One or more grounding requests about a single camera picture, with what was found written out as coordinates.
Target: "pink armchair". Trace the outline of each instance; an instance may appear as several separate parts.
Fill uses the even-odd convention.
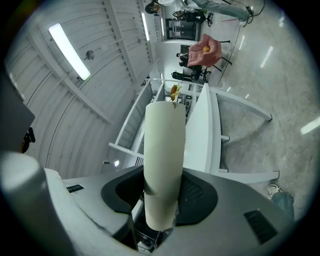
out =
[[[208,68],[214,66],[221,58],[229,62],[222,57],[221,43],[230,43],[230,41],[217,41],[214,40],[208,34],[203,34],[201,41],[195,43],[189,47],[189,60],[188,67],[201,65]],[[210,51],[204,52],[204,47],[209,46]]]

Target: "white cylinder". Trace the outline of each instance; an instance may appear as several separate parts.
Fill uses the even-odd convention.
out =
[[[147,225],[172,227],[178,206],[186,138],[185,105],[160,101],[146,106],[144,203]]]

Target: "cable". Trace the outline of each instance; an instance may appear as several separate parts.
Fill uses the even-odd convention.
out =
[[[243,5],[245,8],[247,8],[247,6],[245,4],[243,4],[242,2],[239,2],[239,1],[236,1],[236,0],[232,0],[233,2],[237,2],[241,5]],[[259,11],[259,13],[255,14],[255,15],[250,15],[249,14],[249,17],[246,19],[246,23],[243,27],[245,27],[247,24],[250,24],[253,20],[254,20],[254,17],[260,15],[263,11],[263,9],[265,8],[266,6],[266,0],[263,0],[263,7],[261,8],[261,10]]]

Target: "black vent slot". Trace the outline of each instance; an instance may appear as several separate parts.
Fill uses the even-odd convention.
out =
[[[244,217],[248,221],[260,244],[264,244],[277,234],[275,228],[259,210],[246,212]]]
[[[68,186],[66,189],[69,191],[69,193],[73,193],[73,192],[77,192],[79,190],[83,190],[84,187],[78,184],[78,185],[74,185],[74,186]]]

